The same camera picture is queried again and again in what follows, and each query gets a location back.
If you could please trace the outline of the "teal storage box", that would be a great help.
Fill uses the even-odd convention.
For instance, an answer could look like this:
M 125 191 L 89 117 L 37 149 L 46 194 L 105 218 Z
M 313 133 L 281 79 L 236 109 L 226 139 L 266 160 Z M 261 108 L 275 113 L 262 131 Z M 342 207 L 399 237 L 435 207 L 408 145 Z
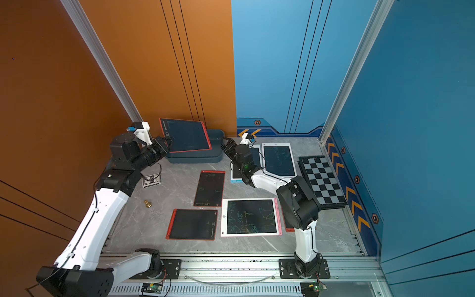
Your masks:
M 225 133 L 220 129 L 207 130 L 212 148 L 210 150 L 200 150 L 194 152 L 170 153 L 166 159 L 170 163 L 218 163 L 222 160 L 224 153 L 221 144 Z

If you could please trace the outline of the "pink writing tablet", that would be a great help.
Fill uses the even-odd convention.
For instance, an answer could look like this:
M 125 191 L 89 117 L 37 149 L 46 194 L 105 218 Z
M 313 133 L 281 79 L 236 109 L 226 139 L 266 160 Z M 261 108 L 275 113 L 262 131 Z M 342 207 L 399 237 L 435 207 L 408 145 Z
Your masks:
M 281 236 L 277 198 L 235 198 L 222 202 L 220 236 Z
M 267 173 L 283 178 L 293 178 L 297 175 L 290 143 L 264 143 L 262 157 Z

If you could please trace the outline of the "light blue writing tablet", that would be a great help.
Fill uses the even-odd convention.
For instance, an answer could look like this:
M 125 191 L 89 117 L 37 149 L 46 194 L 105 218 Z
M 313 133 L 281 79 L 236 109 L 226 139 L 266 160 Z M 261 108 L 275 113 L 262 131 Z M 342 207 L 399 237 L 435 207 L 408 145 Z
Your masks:
M 254 163 L 258 166 L 262 166 L 262 161 L 261 161 L 261 147 L 260 145 L 255 145 L 251 147 L 251 152 L 253 156 Z M 239 171 L 238 167 L 234 167 L 233 164 L 231 164 L 231 169 L 232 169 L 232 174 L 231 174 L 231 183 L 243 183 L 242 180 L 242 174 Z

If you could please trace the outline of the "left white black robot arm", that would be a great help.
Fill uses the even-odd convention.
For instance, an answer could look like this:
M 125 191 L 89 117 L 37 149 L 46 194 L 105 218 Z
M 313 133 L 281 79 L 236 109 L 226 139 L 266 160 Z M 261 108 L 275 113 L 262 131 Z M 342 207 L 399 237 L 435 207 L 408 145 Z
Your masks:
M 94 182 L 94 198 L 67 247 L 52 266 L 43 266 L 36 281 L 54 297 L 106 297 L 113 286 L 139 274 L 164 276 L 157 249 L 144 248 L 117 261 L 100 258 L 107 237 L 119 213 L 142 179 L 142 171 L 166 157 L 172 145 L 169 137 L 149 138 L 148 132 L 128 131 L 110 144 L 111 158 Z

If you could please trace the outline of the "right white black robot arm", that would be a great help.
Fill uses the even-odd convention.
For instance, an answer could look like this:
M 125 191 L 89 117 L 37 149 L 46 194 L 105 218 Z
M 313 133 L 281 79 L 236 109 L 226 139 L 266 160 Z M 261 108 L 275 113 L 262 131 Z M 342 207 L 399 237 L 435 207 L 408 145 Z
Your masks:
M 253 141 L 253 137 L 248 135 L 239 144 L 232 138 L 225 137 L 221 149 L 231 160 L 233 167 L 241 173 L 244 184 L 277 195 L 284 217 L 294 228 L 297 275 L 300 278 L 311 278 L 316 275 L 323 260 L 315 245 L 320 204 L 303 177 L 276 176 L 256 165 L 251 152 Z

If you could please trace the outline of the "black grey chessboard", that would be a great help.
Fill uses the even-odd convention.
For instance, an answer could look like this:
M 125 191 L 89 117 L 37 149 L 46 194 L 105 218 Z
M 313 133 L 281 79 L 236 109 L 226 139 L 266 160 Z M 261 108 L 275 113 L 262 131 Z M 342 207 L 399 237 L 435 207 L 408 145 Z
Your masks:
M 325 156 L 299 157 L 298 165 L 322 210 L 342 209 L 347 205 L 336 174 Z

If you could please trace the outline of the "left green circuit board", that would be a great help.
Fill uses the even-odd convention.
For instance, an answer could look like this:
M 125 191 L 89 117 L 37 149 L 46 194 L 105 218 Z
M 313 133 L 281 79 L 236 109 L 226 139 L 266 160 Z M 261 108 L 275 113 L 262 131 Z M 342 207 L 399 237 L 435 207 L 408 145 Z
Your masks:
M 163 291 L 162 283 L 143 283 L 141 287 L 141 295 L 161 294 Z

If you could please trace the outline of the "green circuit board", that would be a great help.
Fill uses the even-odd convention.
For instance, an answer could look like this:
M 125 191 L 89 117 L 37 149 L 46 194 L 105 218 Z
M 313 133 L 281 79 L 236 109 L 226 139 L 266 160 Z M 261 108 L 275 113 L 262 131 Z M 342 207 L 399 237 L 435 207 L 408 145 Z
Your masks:
M 321 282 L 301 282 L 300 287 L 303 297 L 320 297 L 327 290 L 327 286 Z
M 162 283 L 143 283 L 141 287 L 141 295 L 161 294 L 163 291 Z

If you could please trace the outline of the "right green circuit board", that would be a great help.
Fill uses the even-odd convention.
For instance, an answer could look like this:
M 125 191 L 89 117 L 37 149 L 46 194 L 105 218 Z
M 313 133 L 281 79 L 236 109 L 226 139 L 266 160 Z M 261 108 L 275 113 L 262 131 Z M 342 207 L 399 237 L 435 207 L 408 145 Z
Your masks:
M 300 287 L 303 297 L 320 297 L 327 290 L 327 286 L 321 282 L 301 282 Z

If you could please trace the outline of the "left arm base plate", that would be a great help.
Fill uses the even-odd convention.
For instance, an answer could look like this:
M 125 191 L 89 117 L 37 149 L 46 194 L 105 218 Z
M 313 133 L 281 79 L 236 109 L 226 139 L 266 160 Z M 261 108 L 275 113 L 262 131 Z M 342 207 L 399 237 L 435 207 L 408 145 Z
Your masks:
M 146 272 L 142 272 L 139 275 L 142 278 L 155 280 L 155 279 L 167 279 L 176 280 L 179 278 L 181 271 L 182 260 L 180 259 L 165 259 L 161 260 L 159 268 L 149 269 Z

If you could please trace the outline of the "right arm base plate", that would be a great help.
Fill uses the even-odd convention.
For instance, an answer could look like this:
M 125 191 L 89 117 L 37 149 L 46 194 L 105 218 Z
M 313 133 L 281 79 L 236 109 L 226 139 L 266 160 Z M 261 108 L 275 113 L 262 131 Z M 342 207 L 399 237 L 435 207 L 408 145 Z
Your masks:
M 279 272 L 282 279 L 319 278 L 330 279 L 330 269 L 326 259 L 316 257 L 304 263 L 299 259 L 279 259 Z

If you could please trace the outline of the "left aluminium corner post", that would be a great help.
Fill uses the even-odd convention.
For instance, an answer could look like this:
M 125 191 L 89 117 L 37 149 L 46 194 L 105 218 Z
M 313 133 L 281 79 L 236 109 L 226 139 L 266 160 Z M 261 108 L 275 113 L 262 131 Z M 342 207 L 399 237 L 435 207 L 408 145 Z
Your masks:
M 61 4 L 75 25 L 75 28 L 80 33 L 80 36 L 96 60 L 96 63 L 100 67 L 106 80 L 110 84 L 130 119 L 132 121 L 142 121 L 141 114 L 113 65 L 112 60 L 106 52 L 99 36 L 95 32 L 95 29 L 81 6 L 80 1 L 61 0 Z

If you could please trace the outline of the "aluminium corner post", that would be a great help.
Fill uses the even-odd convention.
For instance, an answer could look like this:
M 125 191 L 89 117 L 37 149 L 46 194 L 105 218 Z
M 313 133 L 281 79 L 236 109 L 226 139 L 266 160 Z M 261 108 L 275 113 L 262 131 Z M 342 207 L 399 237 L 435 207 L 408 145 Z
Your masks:
M 394 0 L 379 0 L 371 14 L 369 22 L 361 37 L 359 45 L 352 58 L 348 71 L 343 79 L 340 90 L 337 93 L 335 101 L 330 109 L 327 120 L 324 124 L 319 137 L 321 145 L 326 144 L 332 129 L 335 127 L 336 121 L 350 96 L 350 93 L 357 81 L 357 78 L 363 68 L 366 59 L 383 27 L 383 24 L 393 6 Z
M 81 6 L 80 1 L 61 0 L 61 4 L 75 25 L 75 28 L 80 33 L 80 36 L 96 60 L 96 63 L 100 67 L 106 80 L 110 84 L 130 119 L 132 121 L 142 121 L 141 114 L 113 65 L 112 60 L 106 52 L 99 36 L 95 32 L 95 29 Z

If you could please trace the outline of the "aluminium front rail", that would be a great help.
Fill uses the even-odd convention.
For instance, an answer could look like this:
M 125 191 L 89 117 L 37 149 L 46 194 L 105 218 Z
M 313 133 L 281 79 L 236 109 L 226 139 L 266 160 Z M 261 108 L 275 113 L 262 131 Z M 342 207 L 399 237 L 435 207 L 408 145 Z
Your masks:
M 131 254 L 101 254 L 99 266 Z M 179 278 L 142 278 L 139 274 L 112 287 L 111 297 L 302 297 L 301 282 L 321 282 L 327 290 L 320 297 L 392 295 L 382 269 L 373 257 L 352 254 L 323 255 L 331 278 L 282 279 L 279 259 L 285 253 L 164 253 L 161 260 L 182 260 Z M 161 294 L 141 295 L 143 283 L 162 283 Z

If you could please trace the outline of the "right aluminium corner post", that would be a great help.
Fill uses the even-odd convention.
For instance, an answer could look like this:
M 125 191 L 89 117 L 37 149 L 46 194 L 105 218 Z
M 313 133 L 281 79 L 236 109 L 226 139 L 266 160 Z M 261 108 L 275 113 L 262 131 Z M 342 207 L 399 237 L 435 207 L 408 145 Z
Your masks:
M 394 0 L 379 0 L 371 14 L 369 22 L 361 37 L 359 45 L 352 58 L 348 71 L 343 79 L 340 90 L 337 93 L 335 101 L 330 109 L 327 120 L 324 124 L 319 137 L 321 145 L 326 144 L 332 129 L 335 127 L 336 121 L 350 96 L 350 93 L 357 81 L 357 78 L 363 68 L 366 59 L 383 27 L 383 24 L 393 6 Z

